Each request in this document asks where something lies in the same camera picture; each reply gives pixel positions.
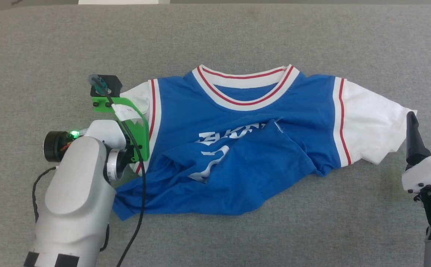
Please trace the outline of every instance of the blue t-shirt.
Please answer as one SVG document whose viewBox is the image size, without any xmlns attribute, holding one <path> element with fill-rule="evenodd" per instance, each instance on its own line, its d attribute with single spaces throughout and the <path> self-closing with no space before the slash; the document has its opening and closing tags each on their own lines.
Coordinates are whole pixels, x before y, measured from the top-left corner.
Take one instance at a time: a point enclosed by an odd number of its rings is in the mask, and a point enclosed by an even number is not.
<svg viewBox="0 0 431 267">
<path fill-rule="evenodd" d="M 241 214 L 307 174 L 325 176 L 361 158 L 377 164 L 404 140 L 410 111 L 291 65 L 251 75 L 199 66 L 121 96 L 149 121 L 148 213 Z M 117 189 L 120 218 L 139 213 L 141 192 L 141 179 Z"/>
</svg>

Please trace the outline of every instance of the green 3d-printed part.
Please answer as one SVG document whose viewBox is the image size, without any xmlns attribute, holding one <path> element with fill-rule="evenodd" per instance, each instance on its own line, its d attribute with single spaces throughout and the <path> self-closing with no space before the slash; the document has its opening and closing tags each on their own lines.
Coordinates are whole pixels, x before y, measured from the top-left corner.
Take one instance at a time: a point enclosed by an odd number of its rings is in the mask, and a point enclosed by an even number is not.
<svg viewBox="0 0 431 267">
<path fill-rule="evenodd" d="M 94 105 L 94 110 L 96 112 L 101 113 L 115 113 L 111 106 L 106 106 L 108 103 L 108 99 L 104 96 L 92 96 L 93 103 L 97 102 L 98 106 Z M 143 161 L 147 161 L 149 158 L 149 127 L 148 121 L 144 118 L 144 115 L 134 106 L 133 102 L 131 102 L 128 98 L 112 98 L 113 102 L 118 105 L 127 105 L 131 108 L 134 108 L 139 116 L 143 119 L 143 125 L 139 123 L 133 123 L 131 120 L 125 121 L 128 125 L 130 132 L 133 134 L 134 139 L 139 145 L 139 151 L 141 152 L 141 156 L 143 157 Z M 136 149 L 134 149 L 134 157 L 131 159 L 133 162 L 137 162 L 138 154 L 136 153 Z"/>
</svg>

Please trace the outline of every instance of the shirt sleeve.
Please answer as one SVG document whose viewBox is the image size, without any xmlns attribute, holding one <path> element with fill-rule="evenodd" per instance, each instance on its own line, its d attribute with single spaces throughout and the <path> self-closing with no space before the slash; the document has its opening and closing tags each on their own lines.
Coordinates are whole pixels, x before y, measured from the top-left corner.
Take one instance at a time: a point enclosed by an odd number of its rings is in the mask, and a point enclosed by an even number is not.
<svg viewBox="0 0 431 267">
<path fill-rule="evenodd" d="M 405 140 L 409 108 L 344 78 L 335 79 L 333 100 L 334 142 L 341 167 L 359 159 L 379 164 Z"/>
<path fill-rule="evenodd" d="M 147 81 L 140 85 L 129 89 L 120 94 L 120 97 L 129 99 L 134 106 L 144 115 L 148 124 L 151 123 L 153 117 L 153 92 L 151 90 L 151 82 Z M 149 161 L 144 163 L 144 167 L 148 167 Z M 130 168 L 137 174 L 141 175 L 141 167 L 139 162 L 129 164 Z"/>
</svg>

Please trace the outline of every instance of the green led light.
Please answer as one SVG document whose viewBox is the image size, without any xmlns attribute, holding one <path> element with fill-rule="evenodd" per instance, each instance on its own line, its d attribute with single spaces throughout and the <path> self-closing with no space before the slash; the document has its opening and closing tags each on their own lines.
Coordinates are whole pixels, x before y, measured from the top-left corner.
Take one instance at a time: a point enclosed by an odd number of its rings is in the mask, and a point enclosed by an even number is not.
<svg viewBox="0 0 431 267">
<path fill-rule="evenodd" d="M 73 135 L 73 137 L 77 138 L 78 135 L 80 134 L 80 132 L 78 132 L 78 131 L 71 131 L 70 134 Z"/>
</svg>

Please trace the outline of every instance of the neckline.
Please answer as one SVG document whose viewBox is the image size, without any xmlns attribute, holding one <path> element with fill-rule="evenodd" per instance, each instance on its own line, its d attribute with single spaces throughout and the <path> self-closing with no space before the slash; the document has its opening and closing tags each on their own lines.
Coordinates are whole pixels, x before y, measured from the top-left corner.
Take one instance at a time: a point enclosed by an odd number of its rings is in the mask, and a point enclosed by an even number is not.
<svg viewBox="0 0 431 267">
<path fill-rule="evenodd" d="M 193 70 L 193 75 L 199 86 L 218 105 L 238 111 L 252 111 L 275 102 L 288 90 L 300 72 L 292 65 L 281 66 L 268 71 L 247 74 L 231 75 L 214 71 L 204 65 Z M 258 88 L 276 83 L 264 96 L 250 100 L 241 101 L 222 93 L 215 85 L 246 90 Z"/>
</svg>

